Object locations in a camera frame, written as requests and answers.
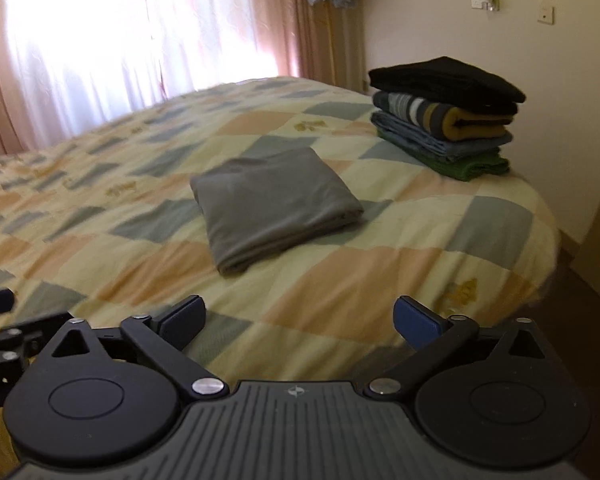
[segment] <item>folded clothing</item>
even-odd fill
[[[404,150],[415,150],[424,155],[433,156],[439,162],[455,162],[466,156],[477,155],[503,146],[513,140],[513,136],[505,131],[500,137],[491,139],[472,139],[450,142],[438,140],[417,126],[385,111],[374,112],[371,122],[378,128],[386,140]]]
[[[505,79],[452,59],[376,68],[369,72],[373,88],[405,92],[435,103],[447,103],[475,114],[515,115],[526,96]]]
[[[509,161],[500,156],[500,150],[497,148],[478,155],[466,156],[455,162],[440,162],[432,156],[424,155],[422,152],[415,150],[404,149],[404,151],[429,166],[433,171],[464,182],[485,173],[501,175],[509,171]]]
[[[193,176],[191,189],[222,274],[358,222],[364,212],[311,148],[228,160]]]
[[[506,124],[513,122],[511,115],[474,114],[404,93],[376,92],[374,104],[440,140],[499,137],[506,133]]]

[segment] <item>white logo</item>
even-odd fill
[[[292,386],[291,388],[289,388],[286,392],[289,395],[293,395],[297,399],[301,395],[304,395],[304,388],[301,388],[300,386],[296,385],[296,386]]]

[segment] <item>bedspread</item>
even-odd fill
[[[376,136],[368,96],[294,78],[175,98],[42,152],[0,158],[0,325],[70,310],[113,326],[189,294],[186,353],[229,383],[378,373],[404,355],[392,306],[499,322],[552,274],[555,221],[515,174],[444,178]],[[311,146],[365,207],[362,228],[221,277],[192,174]],[[15,464],[0,421],[0,474]]]

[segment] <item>silver screw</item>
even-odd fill
[[[387,377],[381,377],[374,379],[369,383],[369,389],[380,395],[393,395],[400,391],[402,385],[395,379],[389,379]]]
[[[215,377],[204,377],[198,379],[191,385],[194,392],[200,395],[219,394],[224,390],[224,383]]]

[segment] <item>black folded garment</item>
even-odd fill
[[[500,76],[452,59],[376,68],[371,86],[385,92],[406,92],[433,102],[457,106],[475,114],[515,115],[526,96]]]

